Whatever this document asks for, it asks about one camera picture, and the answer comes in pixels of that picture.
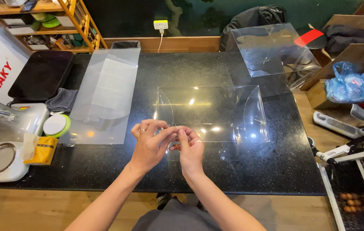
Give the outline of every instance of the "black granite countertop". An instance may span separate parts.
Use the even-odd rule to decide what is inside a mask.
[[[65,88],[79,89],[90,55],[76,55]],[[259,85],[270,142],[247,144],[231,150],[230,144],[207,143],[203,168],[225,193],[325,195],[318,167],[292,93],[284,76],[251,78],[240,53],[141,54],[132,108],[123,145],[57,147],[50,166],[31,166],[16,182],[0,188],[41,190],[106,189],[131,159],[136,140],[130,129],[152,118],[159,86]],[[135,192],[192,192],[180,163],[168,156],[137,185]]]

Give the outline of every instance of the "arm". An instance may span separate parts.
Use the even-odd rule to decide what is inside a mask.
[[[266,231],[261,223],[232,202],[205,175],[202,168],[205,145],[194,130],[184,126],[180,128],[182,174],[219,227],[224,231]]]
[[[164,130],[155,136],[154,133],[158,128]],[[108,230],[135,186],[165,155],[169,143],[177,135],[178,128],[168,127],[165,121],[143,120],[131,131],[137,139],[131,161],[117,179],[66,228],[66,231]]]

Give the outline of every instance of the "dark wall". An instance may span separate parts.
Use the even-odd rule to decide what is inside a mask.
[[[352,14],[364,0],[84,0],[104,38],[157,37],[154,20],[169,21],[165,36],[219,36],[233,16],[279,4],[295,29],[321,28],[333,14]]]

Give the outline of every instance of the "hand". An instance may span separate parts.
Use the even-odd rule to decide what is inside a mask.
[[[164,128],[164,130],[155,135],[156,130],[160,128]],[[136,170],[144,175],[164,157],[169,143],[174,141],[177,136],[178,127],[169,127],[162,120],[149,119],[136,124],[131,132],[137,143],[128,165],[131,170]]]
[[[202,160],[205,145],[196,134],[196,132],[188,127],[179,126],[178,140],[181,143],[180,161],[182,166],[182,174],[191,175],[203,173]],[[178,146],[174,145],[169,150],[175,150]]]

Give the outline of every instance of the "yellow package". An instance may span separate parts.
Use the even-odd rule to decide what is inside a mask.
[[[40,137],[40,140],[35,147],[34,157],[31,160],[24,160],[24,164],[50,165],[57,143],[57,138],[50,136]]]

